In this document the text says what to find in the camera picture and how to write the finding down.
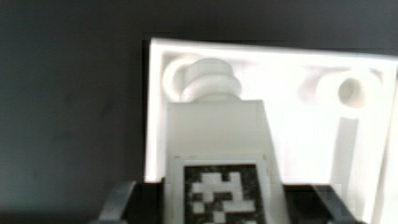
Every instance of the dark background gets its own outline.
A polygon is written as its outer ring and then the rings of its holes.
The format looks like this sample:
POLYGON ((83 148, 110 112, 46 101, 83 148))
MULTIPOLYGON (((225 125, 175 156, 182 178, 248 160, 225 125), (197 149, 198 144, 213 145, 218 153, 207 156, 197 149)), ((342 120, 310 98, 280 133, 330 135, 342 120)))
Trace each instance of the dark background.
POLYGON ((398 54, 394 0, 0 0, 0 223, 85 223, 142 180, 150 37, 398 54))

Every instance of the white surface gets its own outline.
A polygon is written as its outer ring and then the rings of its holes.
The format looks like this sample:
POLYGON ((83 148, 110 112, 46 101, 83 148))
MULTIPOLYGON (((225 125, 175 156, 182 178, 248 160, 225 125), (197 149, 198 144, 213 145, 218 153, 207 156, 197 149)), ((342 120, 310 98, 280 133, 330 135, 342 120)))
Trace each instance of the white surface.
POLYGON ((383 154, 383 166, 380 172, 376 209, 371 224, 398 223, 398 91, 394 94, 394 109, 389 128, 387 149, 383 154))
POLYGON ((163 177, 165 104, 172 99, 177 102, 181 97, 174 94, 170 98, 163 93, 161 76, 172 70, 170 64, 179 61, 190 65, 206 57, 220 58, 232 65, 241 83, 241 99, 259 99, 264 102, 282 182, 330 183, 357 218, 369 222, 392 104, 396 58, 154 39, 149 69, 147 182, 159 181, 163 177), (316 99, 316 87, 330 72, 351 69, 365 71, 364 73, 371 71, 380 81, 371 84, 374 88, 362 82, 360 88, 364 87, 369 94, 357 99, 374 97, 374 100, 365 101, 373 103, 360 109, 353 107, 346 116, 341 105, 333 104, 333 108, 316 99), (339 166, 339 161, 346 169, 332 169, 339 166))

